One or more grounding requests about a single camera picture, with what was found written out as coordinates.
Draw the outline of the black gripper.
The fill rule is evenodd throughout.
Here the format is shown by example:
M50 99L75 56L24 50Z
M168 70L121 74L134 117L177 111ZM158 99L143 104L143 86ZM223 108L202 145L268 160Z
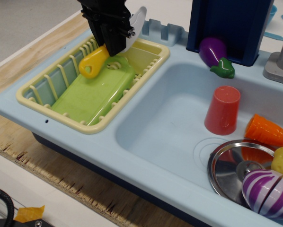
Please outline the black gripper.
M99 46L105 45L110 56L126 47L126 38L135 35L131 13L124 0L80 0L83 17Z

